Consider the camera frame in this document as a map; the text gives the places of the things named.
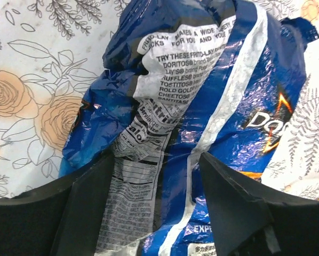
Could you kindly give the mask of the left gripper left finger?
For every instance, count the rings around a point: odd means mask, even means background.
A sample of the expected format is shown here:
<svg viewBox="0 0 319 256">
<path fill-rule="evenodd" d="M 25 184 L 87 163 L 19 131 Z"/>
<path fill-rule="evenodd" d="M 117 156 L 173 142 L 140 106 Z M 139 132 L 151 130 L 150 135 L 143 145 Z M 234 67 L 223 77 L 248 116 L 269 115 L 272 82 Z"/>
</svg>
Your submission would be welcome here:
<svg viewBox="0 0 319 256">
<path fill-rule="evenodd" d="M 0 199 L 0 255 L 94 255 L 114 169 L 104 154 L 77 171 Z"/>
</svg>

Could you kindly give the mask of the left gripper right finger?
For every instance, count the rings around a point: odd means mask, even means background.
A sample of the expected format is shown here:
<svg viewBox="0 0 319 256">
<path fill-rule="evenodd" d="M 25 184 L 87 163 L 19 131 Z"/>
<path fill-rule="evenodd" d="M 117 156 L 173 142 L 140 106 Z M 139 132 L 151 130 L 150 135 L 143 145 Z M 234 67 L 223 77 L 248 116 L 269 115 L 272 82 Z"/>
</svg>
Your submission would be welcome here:
<svg viewBox="0 0 319 256">
<path fill-rule="evenodd" d="M 267 187 L 209 153 L 199 165 L 217 255 L 319 255 L 319 201 Z"/>
</svg>

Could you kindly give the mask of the blue Doritos chip bag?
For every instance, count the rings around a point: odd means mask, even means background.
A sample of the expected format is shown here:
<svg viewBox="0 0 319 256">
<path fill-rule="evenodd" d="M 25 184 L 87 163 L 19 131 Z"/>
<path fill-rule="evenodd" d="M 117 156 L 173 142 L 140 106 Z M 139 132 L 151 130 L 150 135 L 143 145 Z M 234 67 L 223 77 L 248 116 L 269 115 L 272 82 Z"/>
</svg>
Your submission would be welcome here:
<svg viewBox="0 0 319 256">
<path fill-rule="evenodd" d="M 214 252 L 199 158 L 263 173 L 317 38 L 252 1 L 131 1 L 62 151 L 62 176 L 115 158 L 95 254 Z"/>
</svg>

